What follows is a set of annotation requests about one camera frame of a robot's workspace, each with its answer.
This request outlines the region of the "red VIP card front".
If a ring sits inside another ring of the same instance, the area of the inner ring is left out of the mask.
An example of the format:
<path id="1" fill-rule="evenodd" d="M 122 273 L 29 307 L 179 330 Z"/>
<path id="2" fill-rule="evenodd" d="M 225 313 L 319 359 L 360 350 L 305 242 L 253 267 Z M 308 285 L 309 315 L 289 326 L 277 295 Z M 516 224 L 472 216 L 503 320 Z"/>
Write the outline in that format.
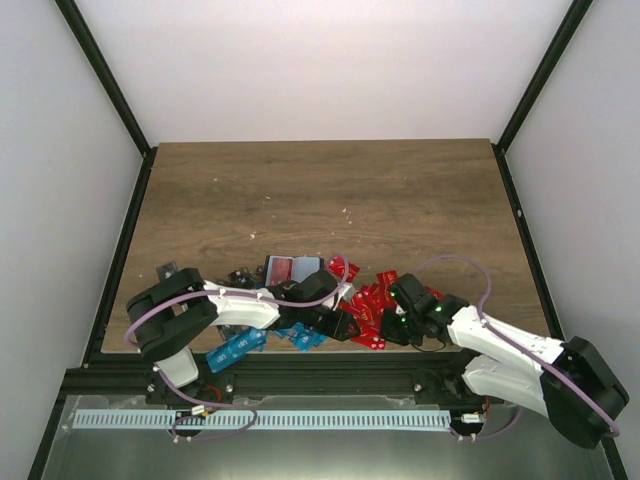
<path id="1" fill-rule="evenodd" d="M 281 282 L 292 279 L 293 263 L 292 258 L 272 257 L 269 266 L 268 280 L 270 285 L 277 285 Z"/>

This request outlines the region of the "black card holder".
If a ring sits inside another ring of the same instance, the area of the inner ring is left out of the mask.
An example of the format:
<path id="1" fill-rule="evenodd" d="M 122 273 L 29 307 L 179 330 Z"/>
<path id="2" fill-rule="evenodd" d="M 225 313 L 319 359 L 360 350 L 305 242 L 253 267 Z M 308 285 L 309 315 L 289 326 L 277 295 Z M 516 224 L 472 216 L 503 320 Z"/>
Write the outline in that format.
<path id="1" fill-rule="evenodd" d="M 263 269 L 264 285 L 275 286 L 286 281 L 300 283 L 323 266 L 321 257 L 269 255 Z"/>

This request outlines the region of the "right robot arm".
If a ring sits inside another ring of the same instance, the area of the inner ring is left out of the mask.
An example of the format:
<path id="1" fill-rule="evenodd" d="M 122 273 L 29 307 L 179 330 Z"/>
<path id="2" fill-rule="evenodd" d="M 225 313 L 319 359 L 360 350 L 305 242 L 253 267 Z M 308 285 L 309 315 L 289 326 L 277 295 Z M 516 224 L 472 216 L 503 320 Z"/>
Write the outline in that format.
<path id="1" fill-rule="evenodd" d="M 444 378 L 447 396 L 465 403 L 496 397 L 547 418 L 571 443 L 593 449 L 616 436 L 629 395 L 597 348 L 574 336 L 539 336 L 501 322 L 454 295 L 436 295 L 412 274 L 387 288 L 381 334 L 399 345 L 425 338 L 460 347 L 466 359 Z"/>

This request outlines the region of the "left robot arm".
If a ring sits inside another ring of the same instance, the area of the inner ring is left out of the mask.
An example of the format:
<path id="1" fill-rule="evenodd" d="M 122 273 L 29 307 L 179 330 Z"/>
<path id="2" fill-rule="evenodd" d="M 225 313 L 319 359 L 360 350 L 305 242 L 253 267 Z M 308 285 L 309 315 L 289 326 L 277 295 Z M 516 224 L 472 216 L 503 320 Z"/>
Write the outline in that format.
<path id="1" fill-rule="evenodd" d="M 178 401 L 191 404 L 203 395 L 205 381 L 189 344 L 206 328 L 240 327 L 254 336 L 225 354 L 224 362 L 238 358 L 266 331 L 297 324 L 347 341 L 361 333 L 353 315 L 340 308 L 353 295 L 350 283 L 326 269 L 300 282 L 246 289 L 206 281 L 197 269 L 185 268 L 128 301 L 125 340 L 156 366 Z"/>

